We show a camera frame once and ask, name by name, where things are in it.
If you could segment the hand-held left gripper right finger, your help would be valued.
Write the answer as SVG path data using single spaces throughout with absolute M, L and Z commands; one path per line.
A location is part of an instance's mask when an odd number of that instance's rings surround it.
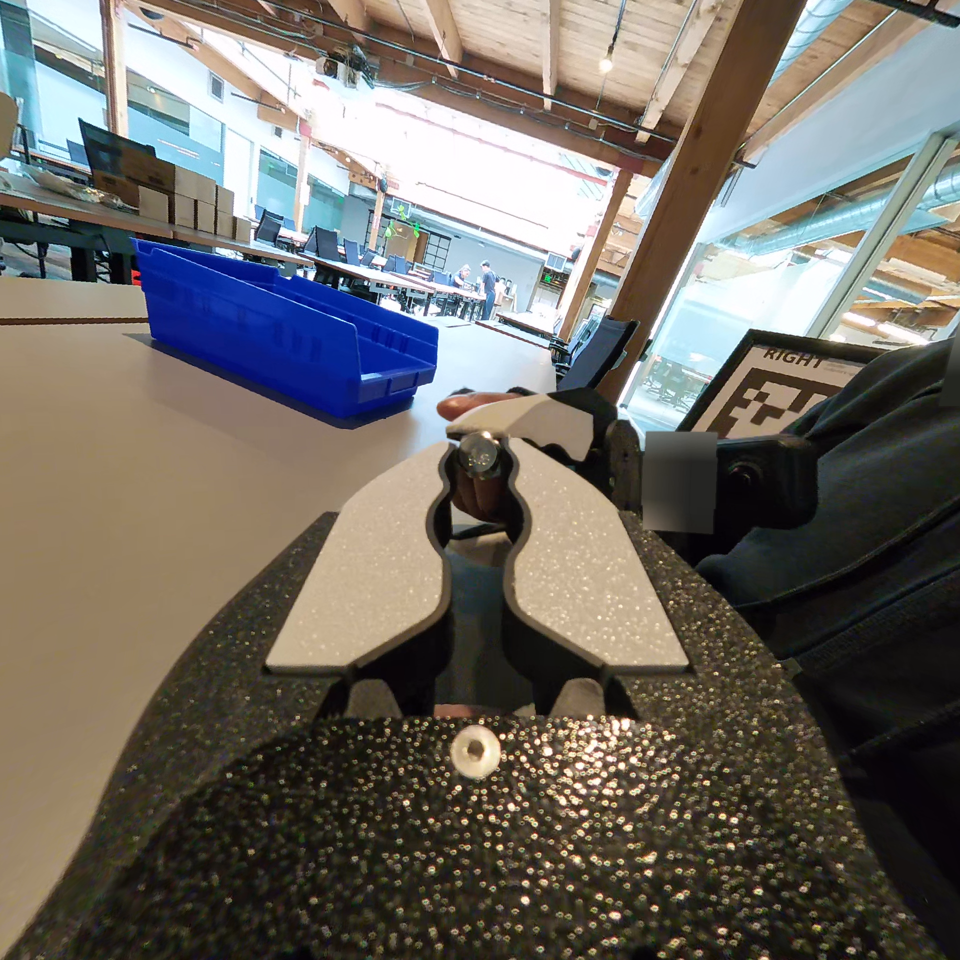
M 615 505 L 526 440 L 506 448 L 522 513 L 505 569 L 511 612 L 592 667 L 686 671 L 688 656 Z

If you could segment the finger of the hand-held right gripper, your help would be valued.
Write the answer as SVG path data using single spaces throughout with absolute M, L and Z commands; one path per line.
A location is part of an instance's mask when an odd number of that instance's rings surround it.
M 595 390 L 523 392 L 519 399 L 475 408 L 448 422 L 446 435 L 459 441 L 477 430 L 499 441 L 522 439 L 560 462 L 581 465 L 600 450 L 618 418 L 617 408 Z

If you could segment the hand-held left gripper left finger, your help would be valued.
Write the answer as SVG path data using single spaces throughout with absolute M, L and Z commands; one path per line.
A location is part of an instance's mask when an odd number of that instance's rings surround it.
M 454 451 L 437 442 L 343 505 L 268 654 L 270 671 L 365 667 L 442 619 Z

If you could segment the steel hex bolt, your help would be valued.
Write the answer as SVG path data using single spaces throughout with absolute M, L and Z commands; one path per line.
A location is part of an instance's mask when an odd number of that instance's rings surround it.
M 469 479 L 489 481 L 502 475 L 505 454 L 499 438 L 490 431 L 464 434 L 458 444 L 458 463 Z

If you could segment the blue plastic bin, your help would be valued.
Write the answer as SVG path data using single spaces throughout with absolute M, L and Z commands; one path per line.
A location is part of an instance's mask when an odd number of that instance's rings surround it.
M 433 381 L 433 325 L 278 269 L 136 240 L 150 335 L 337 419 Z

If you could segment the person's right hand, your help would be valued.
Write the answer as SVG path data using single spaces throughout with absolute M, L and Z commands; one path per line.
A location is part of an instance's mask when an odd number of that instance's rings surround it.
M 523 393 L 468 391 L 451 394 L 438 402 L 437 414 L 448 422 L 456 421 L 462 415 L 480 406 L 518 400 Z M 478 522 L 502 522 L 500 502 L 505 486 L 502 477 L 474 478 L 462 467 L 457 466 L 457 488 L 452 503 L 460 511 L 470 515 Z

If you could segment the black office chair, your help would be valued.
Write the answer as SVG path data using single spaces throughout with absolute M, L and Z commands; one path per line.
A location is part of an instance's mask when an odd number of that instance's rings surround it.
M 602 318 L 589 339 L 573 356 L 566 372 L 558 374 L 555 392 L 595 389 L 622 362 L 637 327 L 636 320 Z

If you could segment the black framed marker sign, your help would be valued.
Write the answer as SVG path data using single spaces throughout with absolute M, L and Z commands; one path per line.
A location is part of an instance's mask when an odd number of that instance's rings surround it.
M 676 431 L 719 440 L 777 434 L 882 354 L 870 345 L 750 329 Z

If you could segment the wooden pillar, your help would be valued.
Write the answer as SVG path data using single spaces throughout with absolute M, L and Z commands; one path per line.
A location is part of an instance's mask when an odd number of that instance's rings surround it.
M 598 386 L 612 404 L 640 359 L 805 5 L 744 1 L 738 7 L 611 304 L 611 318 L 637 323 L 624 360 Z

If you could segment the stack of cardboard boxes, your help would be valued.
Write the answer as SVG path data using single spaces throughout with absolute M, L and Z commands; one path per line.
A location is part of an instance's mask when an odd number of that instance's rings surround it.
M 254 226 L 234 213 L 234 193 L 214 179 L 157 156 L 154 147 L 79 120 L 93 186 L 166 222 L 222 240 L 250 244 Z

